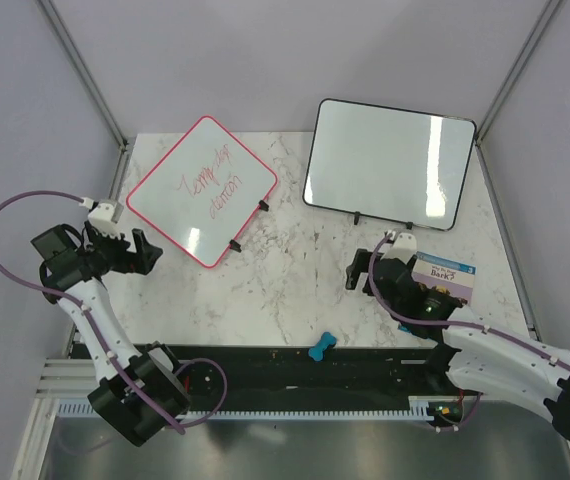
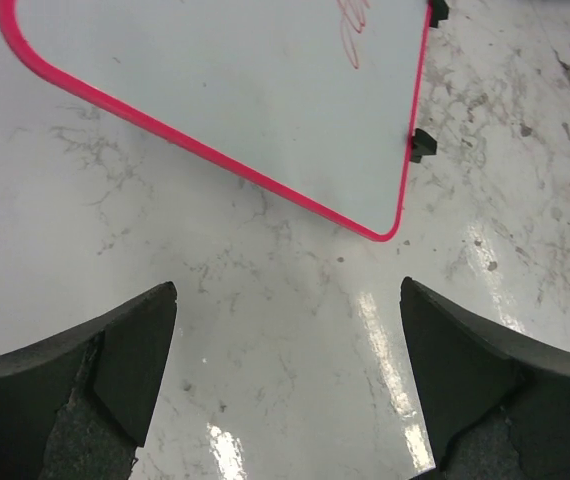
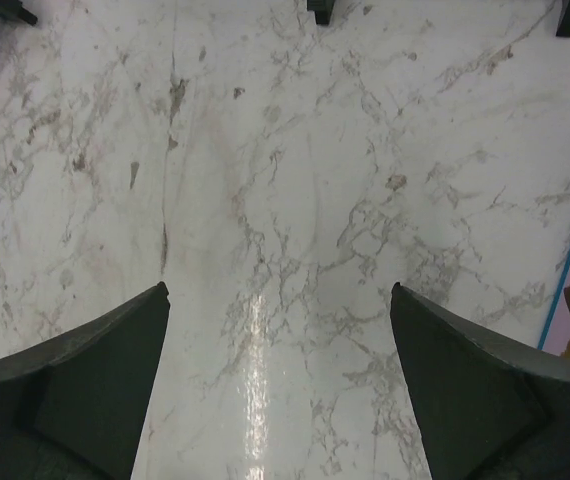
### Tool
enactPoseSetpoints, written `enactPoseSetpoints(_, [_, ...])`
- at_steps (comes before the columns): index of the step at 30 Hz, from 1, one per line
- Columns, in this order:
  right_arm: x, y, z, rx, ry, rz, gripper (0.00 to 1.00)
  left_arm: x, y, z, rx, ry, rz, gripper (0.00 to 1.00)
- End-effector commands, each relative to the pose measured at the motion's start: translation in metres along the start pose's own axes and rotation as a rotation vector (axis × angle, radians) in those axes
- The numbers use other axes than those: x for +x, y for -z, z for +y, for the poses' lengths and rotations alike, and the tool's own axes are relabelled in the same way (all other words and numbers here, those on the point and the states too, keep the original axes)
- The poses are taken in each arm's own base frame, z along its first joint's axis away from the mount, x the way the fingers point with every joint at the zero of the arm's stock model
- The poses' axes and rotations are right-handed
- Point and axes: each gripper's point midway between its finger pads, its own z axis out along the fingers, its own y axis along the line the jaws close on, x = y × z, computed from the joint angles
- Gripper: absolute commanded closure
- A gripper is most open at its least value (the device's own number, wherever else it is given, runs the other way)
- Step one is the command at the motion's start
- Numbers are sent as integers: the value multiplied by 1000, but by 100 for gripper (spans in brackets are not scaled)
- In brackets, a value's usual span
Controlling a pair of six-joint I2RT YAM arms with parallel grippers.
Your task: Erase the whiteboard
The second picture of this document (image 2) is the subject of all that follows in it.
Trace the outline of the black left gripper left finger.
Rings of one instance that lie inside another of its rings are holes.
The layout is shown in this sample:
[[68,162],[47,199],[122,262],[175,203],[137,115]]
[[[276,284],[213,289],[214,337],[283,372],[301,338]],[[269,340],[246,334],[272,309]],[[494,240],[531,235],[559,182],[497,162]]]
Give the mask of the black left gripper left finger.
[[174,332],[159,284],[0,356],[0,479],[127,479],[144,446]]

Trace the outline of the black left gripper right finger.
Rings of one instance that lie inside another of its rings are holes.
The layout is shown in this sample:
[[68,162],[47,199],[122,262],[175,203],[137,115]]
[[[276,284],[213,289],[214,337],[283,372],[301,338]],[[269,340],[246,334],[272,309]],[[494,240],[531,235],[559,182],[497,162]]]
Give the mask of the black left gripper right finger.
[[425,479],[570,479],[570,352],[405,278],[401,319],[434,457]]

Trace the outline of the pink framed whiteboard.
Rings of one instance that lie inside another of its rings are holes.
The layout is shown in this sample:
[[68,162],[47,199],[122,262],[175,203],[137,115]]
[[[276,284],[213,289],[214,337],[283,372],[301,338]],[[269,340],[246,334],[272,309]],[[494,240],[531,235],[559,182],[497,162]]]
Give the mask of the pink framed whiteboard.
[[397,232],[429,1],[1,1],[36,75],[374,241]]

